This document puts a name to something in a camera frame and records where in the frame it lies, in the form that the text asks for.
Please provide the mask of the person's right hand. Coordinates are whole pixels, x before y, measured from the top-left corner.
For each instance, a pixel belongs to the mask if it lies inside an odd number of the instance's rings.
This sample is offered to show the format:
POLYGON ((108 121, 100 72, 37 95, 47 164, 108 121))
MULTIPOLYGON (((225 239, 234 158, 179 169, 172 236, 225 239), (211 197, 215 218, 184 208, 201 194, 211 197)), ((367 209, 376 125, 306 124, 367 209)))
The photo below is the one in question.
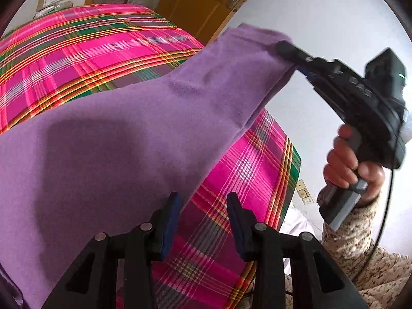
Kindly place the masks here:
POLYGON ((355 152, 348 144, 349 138, 353 135, 353 129, 347 125, 342 125, 338 130, 338 136, 333 141, 333 148, 327 155, 327 163, 323 170, 323 177, 326 183, 334 184, 340 188, 349 188, 357 183, 357 175, 367 182, 367 190, 363 193, 357 208, 369 206, 379 196, 382 185, 385 181, 385 174, 382 166, 371 162, 359 162, 355 152))

